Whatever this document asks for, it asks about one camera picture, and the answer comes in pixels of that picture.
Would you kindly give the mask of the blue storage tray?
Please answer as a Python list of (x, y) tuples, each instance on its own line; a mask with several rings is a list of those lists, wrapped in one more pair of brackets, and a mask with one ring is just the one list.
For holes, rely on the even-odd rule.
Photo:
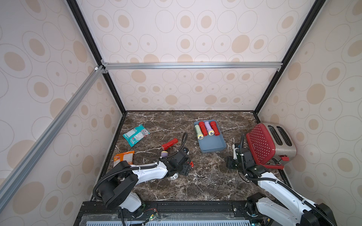
[(199, 147), (200, 147), (202, 153), (218, 152), (218, 151), (222, 151), (226, 148), (226, 143), (225, 143), (225, 140), (222, 136), (220, 129), (219, 129), (219, 132), (220, 132), (219, 136), (215, 136), (215, 135), (209, 136), (208, 135), (208, 136), (205, 136), (201, 140), (198, 140), (198, 138), (197, 138)]

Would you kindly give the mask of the red flashlight diagonal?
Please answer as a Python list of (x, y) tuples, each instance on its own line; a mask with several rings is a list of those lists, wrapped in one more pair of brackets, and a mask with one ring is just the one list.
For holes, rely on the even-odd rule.
[(214, 131), (214, 135), (215, 135), (215, 136), (219, 136), (219, 135), (220, 135), (220, 132), (219, 132), (219, 129), (218, 129), (218, 127), (217, 127), (216, 121), (211, 121), (209, 124), (210, 124), (212, 130)]

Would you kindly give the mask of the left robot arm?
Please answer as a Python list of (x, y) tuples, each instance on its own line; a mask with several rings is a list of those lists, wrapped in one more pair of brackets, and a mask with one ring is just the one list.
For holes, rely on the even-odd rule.
[(136, 185), (156, 179), (187, 176), (192, 168), (189, 150), (185, 147), (188, 133), (183, 133), (182, 143), (177, 152), (160, 157), (155, 163), (130, 165), (119, 162), (95, 184), (92, 195), (102, 201), (109, 210), (126, 209), (130, 213), (144, 210), (144, 202), (133, 192)]

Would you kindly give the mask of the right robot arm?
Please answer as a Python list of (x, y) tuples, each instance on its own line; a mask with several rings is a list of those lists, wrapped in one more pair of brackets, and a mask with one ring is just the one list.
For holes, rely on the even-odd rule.
[(334, 214), (324, 203), (316, 204), (279, 180), (266, 167), (258, 165), (249, 148), (244, 146), (245, 136), (233, 144), (233, 156), (228, 168), (237, 170), (246, 183), (254, 183), (270, 193), (272, 201), (262, 193), (247, 198), (245, 212), (250, 217), (267, 216), (282, 226), (335, 226)]

